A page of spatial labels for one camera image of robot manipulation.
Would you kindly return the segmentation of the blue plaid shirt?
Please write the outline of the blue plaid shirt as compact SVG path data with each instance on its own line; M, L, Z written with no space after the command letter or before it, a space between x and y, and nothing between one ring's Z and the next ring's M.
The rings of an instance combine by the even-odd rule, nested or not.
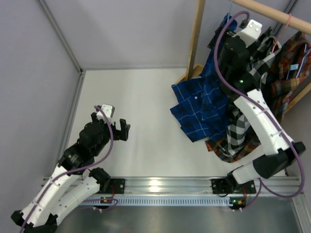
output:
M229 99L221 89L221 80L213 60L215 42L230 15L223 18L211 40L211 49L203 71L197 78L172 85L178 104L170 109L180 129L191 142L202 139L219 140L229 125Z

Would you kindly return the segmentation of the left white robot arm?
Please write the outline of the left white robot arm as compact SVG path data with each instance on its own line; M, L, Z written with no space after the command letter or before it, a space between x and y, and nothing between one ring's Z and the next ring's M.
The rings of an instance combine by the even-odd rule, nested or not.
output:
M91 114L92 121L80 131L79 137L67 148L58 161L53 174L31 203L14 211L12 221L22 233L53 233L80 203L95 193L106 193L110 188L110 175L95 161L109 144L127 141L130 125L120 119L120 129L110 123L103 110Z

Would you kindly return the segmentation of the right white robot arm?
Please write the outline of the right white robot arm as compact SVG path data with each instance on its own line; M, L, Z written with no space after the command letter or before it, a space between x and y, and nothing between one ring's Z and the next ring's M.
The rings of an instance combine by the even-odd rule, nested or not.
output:
M223 83L222 90L246 117L263 148L261 156L225 177L227 189L237 193L245 183L271 178L289 167L306 148L303 142L294 142L282 129L261 91L262 80L275 54L269 53L257 61L249 51L253 44L244 42L239 36L228 37L222 47L220 43L221 38L218 38L213 59Z

